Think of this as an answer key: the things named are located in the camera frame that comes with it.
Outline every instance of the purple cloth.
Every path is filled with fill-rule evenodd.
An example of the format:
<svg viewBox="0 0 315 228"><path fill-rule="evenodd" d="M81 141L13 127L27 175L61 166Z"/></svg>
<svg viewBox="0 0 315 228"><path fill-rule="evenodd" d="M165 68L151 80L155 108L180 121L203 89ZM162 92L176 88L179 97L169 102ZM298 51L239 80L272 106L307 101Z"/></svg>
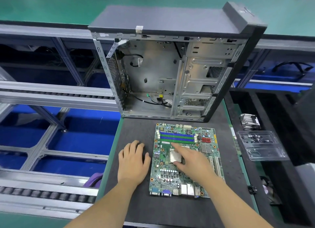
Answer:
<svg viewBox="0 0 315 228"><path fill-rule="evenodd" d="M95 188L99 188L100 187L100 183L102 181L102 177L103 174L102 173L94 173L89 179L88 181L83 185L83 187L95 187Z"/></svg>

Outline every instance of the black work mat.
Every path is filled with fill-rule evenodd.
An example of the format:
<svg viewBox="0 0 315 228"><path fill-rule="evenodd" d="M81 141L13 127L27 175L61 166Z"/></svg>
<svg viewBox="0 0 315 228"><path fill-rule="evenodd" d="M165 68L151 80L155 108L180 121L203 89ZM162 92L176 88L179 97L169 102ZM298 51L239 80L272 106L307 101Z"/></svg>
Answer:
<svg viewBox="0 0 315 228"><path fill-rule="evenodd" d="M108 193L117 184L118 153L127 143L134 140L143 142L145 144L144 154L149 152L152 157L155 125L158 122L214 128L218 139L226 184L247 204L253 207L222 104L215 111L209 123L125 118L104 194ZM151 165L146 178L132 195L125 221L195 228L224 227L211 199L194 199L193 197L181 196L156 197L150 195L150 172Z"/></svg>

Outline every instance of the hand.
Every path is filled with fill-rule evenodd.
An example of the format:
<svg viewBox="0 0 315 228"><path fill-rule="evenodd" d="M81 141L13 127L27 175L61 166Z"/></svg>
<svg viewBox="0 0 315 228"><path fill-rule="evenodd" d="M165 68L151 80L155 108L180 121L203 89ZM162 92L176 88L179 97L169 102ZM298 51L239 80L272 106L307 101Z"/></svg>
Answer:
<svg viewBox="0 0 315 228"><path fill-rule="evenodd" d="M174 162L179 170L185 173L193 181L198 182L201 186L205 182L216 176L208 159L201 152L182 147L177 143L171 143L175 151L181 154L185 159L185 165L180 162Z"/></svg>
<svg viewBox="0 0 315 228"><path fill-rule="evenodd" d="M123 179L127 179L137 186L146 177L151 158L149 153L146 153L144 162L142 162L144 144L141 143L137 146L138 143L139 141L135 140L132 143L127 144L125 148L118 154L118 182Z"/></svg>

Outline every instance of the right hand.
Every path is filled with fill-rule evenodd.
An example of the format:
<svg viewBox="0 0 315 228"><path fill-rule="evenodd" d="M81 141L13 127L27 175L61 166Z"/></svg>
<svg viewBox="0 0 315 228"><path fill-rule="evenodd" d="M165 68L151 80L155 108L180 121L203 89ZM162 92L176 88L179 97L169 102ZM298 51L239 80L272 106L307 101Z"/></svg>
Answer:
<svg viewBox="0 0 315 228"><path fill-rule="evenodd" d="M181 154L186 161L185 165L180 162L174 162L173 164L193 181L204 186L207 180L216 176L210 162L201 152L182 147L177 143L172 142L171 144L175 151Z"/></svg>

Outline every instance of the forearm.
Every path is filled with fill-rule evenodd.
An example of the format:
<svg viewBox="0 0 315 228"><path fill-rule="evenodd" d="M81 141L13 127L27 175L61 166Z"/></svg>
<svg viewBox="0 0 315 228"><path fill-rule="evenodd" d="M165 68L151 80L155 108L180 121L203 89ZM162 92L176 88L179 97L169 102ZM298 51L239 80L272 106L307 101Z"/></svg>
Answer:
<svg viewBox="0 0 315 228"><path fill-rule="evenodd" d="M65 228L121 228L136 184L123 179L102 199L92 205Z"/></svg>
<svg viewBox="0 0 315 228"><path fill-rule="evenodd" d="M218 176L208 179L204 187L226 228L272 227Z"/></svg>

